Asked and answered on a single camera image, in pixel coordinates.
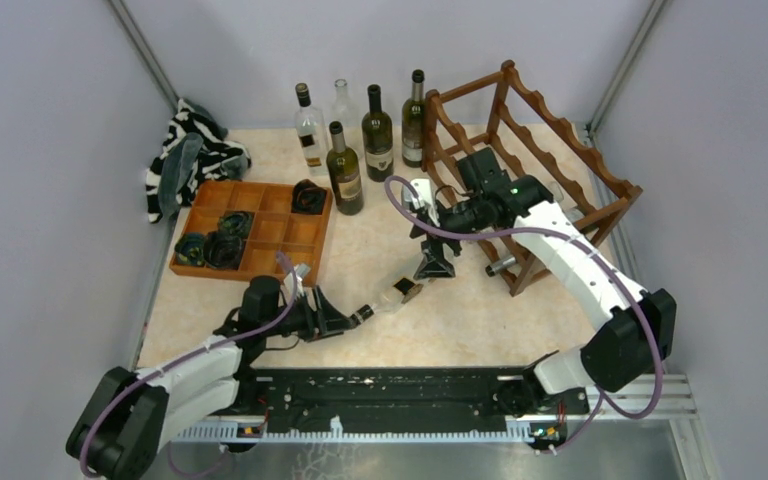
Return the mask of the dark green wine bottle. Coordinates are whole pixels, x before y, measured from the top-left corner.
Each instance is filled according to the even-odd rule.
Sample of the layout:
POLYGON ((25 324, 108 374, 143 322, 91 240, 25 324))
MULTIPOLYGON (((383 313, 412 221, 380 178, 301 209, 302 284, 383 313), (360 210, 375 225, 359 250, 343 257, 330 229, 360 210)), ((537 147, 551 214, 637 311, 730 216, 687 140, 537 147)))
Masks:
POLYGON ((423 158, 425 73, 416 69, 411 75, 411 94, 402 106, 402 160, 410 168, 420 168, 423 158))

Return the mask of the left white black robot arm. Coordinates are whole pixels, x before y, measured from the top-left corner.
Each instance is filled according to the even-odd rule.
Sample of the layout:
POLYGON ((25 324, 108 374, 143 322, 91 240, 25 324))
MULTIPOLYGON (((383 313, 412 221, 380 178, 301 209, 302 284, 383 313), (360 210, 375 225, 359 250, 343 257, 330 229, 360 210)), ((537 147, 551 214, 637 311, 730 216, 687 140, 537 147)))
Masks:
POLYGON ((251 363, 271 336, 306 342, 354 329, 374 309, 343 314, 319 287, 295 276, 253 278, 240 306, 202 344, 155 368, 115 367, 97 385, 71 431, 66 453, 92 478, 138 479, 175 436, 226 408, 252 411, 260 388, 251 363))

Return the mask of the dark wine bottle black cap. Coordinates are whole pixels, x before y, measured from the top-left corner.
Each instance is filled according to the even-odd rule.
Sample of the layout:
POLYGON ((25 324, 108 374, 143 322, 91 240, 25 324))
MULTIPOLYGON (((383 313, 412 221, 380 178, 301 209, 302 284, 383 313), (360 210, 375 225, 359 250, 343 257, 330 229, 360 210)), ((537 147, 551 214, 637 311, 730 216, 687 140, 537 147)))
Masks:
POLYGON ((394 171, 392 120, 383 111, 378 84, 367 87, 367 96, 369 111, 361 121, 366 171, 372 181, 382 183, 394 171))

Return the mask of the olive wine bottle grey cap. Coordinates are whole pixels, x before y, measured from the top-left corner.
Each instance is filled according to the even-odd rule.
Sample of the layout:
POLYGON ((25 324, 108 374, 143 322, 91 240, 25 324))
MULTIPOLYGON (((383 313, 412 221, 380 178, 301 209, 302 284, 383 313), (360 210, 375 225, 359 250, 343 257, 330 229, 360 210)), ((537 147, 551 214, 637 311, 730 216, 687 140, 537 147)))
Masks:
MULTIPOLYGON (((571 222, 574 223, 584 218, 584 213, 579 207, 572 207, 564 211, 564 215, 571 222)), ((485 273, 488 277, 494 277, 504 270, 508 270, 517 263, 517 260, 513 254, 508 254, 505 257, 496 260, 485 267, 485 273)))

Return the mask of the brown wooden wine rack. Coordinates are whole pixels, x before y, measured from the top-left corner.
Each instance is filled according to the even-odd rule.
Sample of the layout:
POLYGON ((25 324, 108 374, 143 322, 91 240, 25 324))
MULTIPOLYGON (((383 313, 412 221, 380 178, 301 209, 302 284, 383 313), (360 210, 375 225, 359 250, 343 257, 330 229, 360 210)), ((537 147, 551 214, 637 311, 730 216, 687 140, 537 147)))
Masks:
POLYGON ((526 168, 526 164, 506 148, 501 138, 499 128, 505 125, 529 152, 530 157, 559 183, 561 190, 569 195, 574 205, 584 214, 581 220, 574 222, 574 226, 587 235, 594 246, 600 246, 607 239, 642 194, 640 186, 613 175, 605 165, 601 152, 595 147, 585 145, 568 119, 554 115, 539 91, 525 86, 512 59, 504 61, 498 71, 448 91, 427 91, 424 104, 421 170, 427 173, 437 186, 443 184, 437 169, 437 165, 442 164, 457 184, 467 189, 466 181, 457 170, 455 155, 472 154, 479 147, 491 148, 513 178, 518 179, 529 174, 531 171, 526 168), (478 135, 469 136, 462 124, 448 116, 446 104, 490 86, 495 90, 486 129, 478 135), (538 145, 530 128, 514 119, 507 104, 508 93, 511 91, 543 120, 554 135, 573 152, 579 163, 616 196, 614 200, 603 207, 597 207, 589 201, 581 184, 563 173, 557 157, 538 145))

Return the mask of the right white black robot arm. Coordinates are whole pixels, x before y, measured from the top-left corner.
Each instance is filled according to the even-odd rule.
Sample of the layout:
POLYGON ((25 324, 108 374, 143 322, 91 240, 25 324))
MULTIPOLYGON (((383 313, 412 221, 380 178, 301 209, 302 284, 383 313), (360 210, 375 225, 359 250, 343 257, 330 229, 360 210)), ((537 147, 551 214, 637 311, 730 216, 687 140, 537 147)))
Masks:
POLYGON ((402 204, 444 236, 423 244, 426 267, 447 275, 443 243, 485 239, 487 229, 513 230, 512 240, 546 267, 579 302, 595 330, 584 345, 553 354, 528 368, 523 398, 536 412, 550 411, 563 392, 595 385, 617 392, 654 371, 671 353, 677 305, 665 289, 647 291, 615 269, 577 230, 552 193, 535 177, 512 179, 484 148, 456 163, 466 197, 443 206, 427 179, 402 189, 402 204))

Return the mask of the green wine bottle silver neck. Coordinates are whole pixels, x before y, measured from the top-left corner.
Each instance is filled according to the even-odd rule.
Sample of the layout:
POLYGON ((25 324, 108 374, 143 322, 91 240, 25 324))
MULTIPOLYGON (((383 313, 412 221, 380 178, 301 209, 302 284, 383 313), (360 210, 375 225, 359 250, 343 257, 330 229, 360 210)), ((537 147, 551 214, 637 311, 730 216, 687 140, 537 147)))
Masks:
POLYGON ((328 129, 332 147, 328 151, 326 165, 336 206, 344 215, 356 215, 364 207, 358 156, 348 146, 341 122, 330 122, 328 129))

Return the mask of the slim clear glass bottle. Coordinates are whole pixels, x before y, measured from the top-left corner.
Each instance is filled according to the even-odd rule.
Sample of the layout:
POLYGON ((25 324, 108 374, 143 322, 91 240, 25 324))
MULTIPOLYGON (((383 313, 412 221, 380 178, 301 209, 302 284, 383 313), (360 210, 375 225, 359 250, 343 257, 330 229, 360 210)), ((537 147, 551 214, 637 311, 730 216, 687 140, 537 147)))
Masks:
POLYGON ((561 185, 558 182, 556 182, 556 181, 552 181, 552 182, 550 182, 548 184, 547 189, 552 194, 554 202, 559 204, 559 205, 563 205, 563 202, 564 202, 566 196, 565 196, 565 192, 564 192, 563 188, 561 187, 561 185))

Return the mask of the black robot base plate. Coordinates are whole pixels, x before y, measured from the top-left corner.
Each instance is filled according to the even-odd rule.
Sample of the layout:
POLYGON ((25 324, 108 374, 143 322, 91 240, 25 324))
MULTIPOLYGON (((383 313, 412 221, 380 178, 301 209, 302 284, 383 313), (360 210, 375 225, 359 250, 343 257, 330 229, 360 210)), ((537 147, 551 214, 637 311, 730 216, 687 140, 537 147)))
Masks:
POLYGON ((510 418, 587 414, 584 389, 538 399, 522 367, 260 368, 223 413, 266 415, 274 434, 499 433, 510 418))

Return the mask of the clear square spirit bottle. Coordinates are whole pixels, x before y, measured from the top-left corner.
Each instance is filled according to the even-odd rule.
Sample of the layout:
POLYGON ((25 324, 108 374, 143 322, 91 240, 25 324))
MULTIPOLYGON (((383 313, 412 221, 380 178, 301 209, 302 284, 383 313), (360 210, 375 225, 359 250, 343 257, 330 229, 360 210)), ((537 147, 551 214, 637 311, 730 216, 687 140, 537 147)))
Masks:
POLYGON ((328 174, 326 156, 329 145, 325 133, 324 114, 318 106, 313 104, 306 83, 297 83, 295 94, 299 105, 294 114, 295 130, 305 163, 312 177, 325 177, 328 174))

